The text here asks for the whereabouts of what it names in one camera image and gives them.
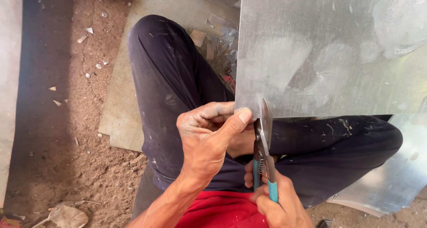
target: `dark pants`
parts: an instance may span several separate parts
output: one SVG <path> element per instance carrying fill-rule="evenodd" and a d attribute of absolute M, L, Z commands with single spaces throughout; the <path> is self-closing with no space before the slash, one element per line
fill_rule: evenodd
<path fill-rule="evenodd" d="M 143 124 L 142 151 L 151 162 L 154 183 L 165 190 L 179 175 L 184 160 L 175 124 L 179 114 L 234 97 L 177 23 L 146 16 L 128 40 Z M 275 167 L 293 181 L 304 207 L 323 202 L 381 166 L 402 144 L 396 127 L 371 116 L 275 121 L 272 131 L 270 154 L 287 155 Z M 244 166 L 227 154 L 206 190 L 250 192 L 244 186 L 244 174 Z"/>

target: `sandy ground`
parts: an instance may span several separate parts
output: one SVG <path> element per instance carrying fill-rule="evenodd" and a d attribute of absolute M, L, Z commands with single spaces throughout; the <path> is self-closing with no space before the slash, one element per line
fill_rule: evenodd
<path fill-rule="evenodd" d="M 85 227 L 125 227 L 130 220 L 145 164 L 138 163 L 135 172 L 122 164 L 143 154 L 109 147 L 109 138 L 98 137 L 97 129 L 131 1 L 24 0 L 17 125 L 5 209 L 27 216 L 25 222 L 46 218 L 47 209 L 62 201 L 83 199 L 101 203 L 79 207 L 89 216 Z M 94 34 L 84 30 L 88 27 Z M 84 34 L 88 38 L 77 43 Z M 102 69 L 95 67 L 99 63 Z M 48 90 L 54 86 L 56 91 Z M 422 199 L 381 219 L 327 203 L 308 211 L 315 223 L 329 218 L 337 228 L 427 226 L 427 201 Z"/>

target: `snips blade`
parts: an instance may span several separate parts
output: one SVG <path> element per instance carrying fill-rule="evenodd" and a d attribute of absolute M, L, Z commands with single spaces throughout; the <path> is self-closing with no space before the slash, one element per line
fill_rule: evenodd
<path fill-rule="evenodd" d="M 273 115 L 270 113 L 268 106 L 268 102 L 265 100 L 265 98 L 263 98 L 261 106 L 261 129 L 264 132 L 265 138 L 267 139 L 267 148 L 270 149 Z"/>

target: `plastic bag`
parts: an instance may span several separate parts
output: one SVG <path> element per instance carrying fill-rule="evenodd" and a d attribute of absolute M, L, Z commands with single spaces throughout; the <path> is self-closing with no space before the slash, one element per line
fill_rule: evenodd
<path fill-rule="evenodd" d="M 45 222 L 52 221 L 61 228 L 82 228 L 89 221 L 89 217 L 76 208 L 83 202 L 63 202 L 53 209 L 49 217 L 32 228 L 40 228 Z"/>

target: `teal handle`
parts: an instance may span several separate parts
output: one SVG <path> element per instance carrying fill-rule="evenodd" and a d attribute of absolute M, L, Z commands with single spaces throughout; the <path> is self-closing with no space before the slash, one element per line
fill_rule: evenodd
<path fill-rule="evenodd" d="M 260 175 L 258 173 L 258 161 L 254 160 L 254 170 L 253 170 L 253 175 L 254 175 L 254 191 L 256 191 L 258 189 L 258 187 L 260 187 Z"/>
<path fill-rule="evenodd" d="M 270 200 L 274 201 L 275 203 L 279 202 L 279 196 L 277 195 L 277 183 L 270 183 L 270 181 L 268 181 L 268 193 L 269 193 L 269 197 Z"/>

